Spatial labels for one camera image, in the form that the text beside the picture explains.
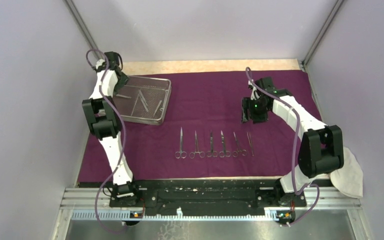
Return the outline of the surgical scissors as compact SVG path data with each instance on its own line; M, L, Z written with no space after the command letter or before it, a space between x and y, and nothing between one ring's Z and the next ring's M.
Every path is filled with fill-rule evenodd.
M221 138L222 150L219 152L219 157L220 158L229 158L229 157L231 157L232 154L231 154L230 151L227 150L225 136L224 136L224 132L222 130L220 131L220 138Z

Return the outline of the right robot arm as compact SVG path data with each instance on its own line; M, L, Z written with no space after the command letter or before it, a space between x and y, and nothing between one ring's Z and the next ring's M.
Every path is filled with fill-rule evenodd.
M273 113L294 131L291 170L278 179L280 188L273 192L274 202L287 206L317 176L344 166L342 130L318 120L290 91L276 88L271 77L248 77L248 87L251 96L241 101L242 123L264 123Z

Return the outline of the surgical forceps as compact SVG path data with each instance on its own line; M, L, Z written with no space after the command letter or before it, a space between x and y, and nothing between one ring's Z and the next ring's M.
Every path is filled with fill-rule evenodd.
M179 132L179 150L174 154L176 159L185 159L187 157L187 152L183 150L183 128L180 128Z

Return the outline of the metal tweezers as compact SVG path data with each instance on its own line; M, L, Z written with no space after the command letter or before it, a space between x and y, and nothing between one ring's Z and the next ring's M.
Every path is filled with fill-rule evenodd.
M119 97L119 98L124 98L124 99L131 99L132 98L131 96L122 95L122 94L116 94L115 96Z
M249 144L249 147L250 147L251 155L254 156L254 148L253 148L253 142L252 142L251 133L247 132L246 134L247 134L247 139L248 139L248 144Z

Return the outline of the metal mesh instrument tray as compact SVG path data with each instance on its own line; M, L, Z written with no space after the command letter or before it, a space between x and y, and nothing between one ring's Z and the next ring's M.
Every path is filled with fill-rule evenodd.
M150 107L151 117L133 117L134 91L141 90ZM117 94L131 99L113 97L114 105L125 122L159 126L164 122L172 92L172 82L167 78L131 75L128 83Z

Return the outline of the maroon wrap cloth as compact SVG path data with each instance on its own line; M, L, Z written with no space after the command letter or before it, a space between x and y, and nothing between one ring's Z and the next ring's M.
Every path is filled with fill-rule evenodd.
M161 125L128 122L125 156L137 180L205 177L272 177L291 170L294 131L274 114L267 122L241 123L242 98L251 94L243 71L165 74L172 84ZM187 157L176 159L183 130L183 150L192 152L197 132L199 149L210 149L210 131L216 151L241 147L240 157ZM251 133L254 156L247 132Z

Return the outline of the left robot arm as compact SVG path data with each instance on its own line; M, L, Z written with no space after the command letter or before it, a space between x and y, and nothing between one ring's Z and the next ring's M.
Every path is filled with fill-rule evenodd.
M141 194L133 183L133 172L124 153L125 123L113 100L129 77L122 71L123 61L119 53L107 51L103 55L102 59L90 65L97 80L92 94L82 101L82 109L90 133L98 139L107 156L112 171L112 198L134 207L140 202Z

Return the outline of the small metal scissors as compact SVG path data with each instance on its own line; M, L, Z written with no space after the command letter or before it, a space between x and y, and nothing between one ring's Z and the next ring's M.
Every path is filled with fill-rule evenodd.
M210 148L209 148L209 151L207 151L206 156L208 158L216 158L218 156L218 152L215 151L214 149L214 137L213 137L212 131L210 131L210 134L209 134L209 143L210 143Z

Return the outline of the small curved hemostat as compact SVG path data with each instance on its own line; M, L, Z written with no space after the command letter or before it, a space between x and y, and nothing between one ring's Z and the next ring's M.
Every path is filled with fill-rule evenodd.
M240 145L240 143L239 143L239 139L238 139L238 137L237 137L237 135L236 135L235 132L233 132L233 137L234 137L235 144L236 144L236 150L234 150L234 151L232 152L232 156L233 156L234 158L237 158L237 157L239 157L239 156L246 156L246 155L248 154L248 152L247 152L246 149L244 149L244 148L241 147L241 145Z

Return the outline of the surgical clamp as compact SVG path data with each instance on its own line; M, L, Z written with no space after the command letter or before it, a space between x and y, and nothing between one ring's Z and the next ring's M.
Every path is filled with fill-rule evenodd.
M198 134L195 131L194 132L194 151L189 153L189 157L191 159L194 159L196 156L198 156L199 158L204 158L206 155L203 151L200 151L199 149Z

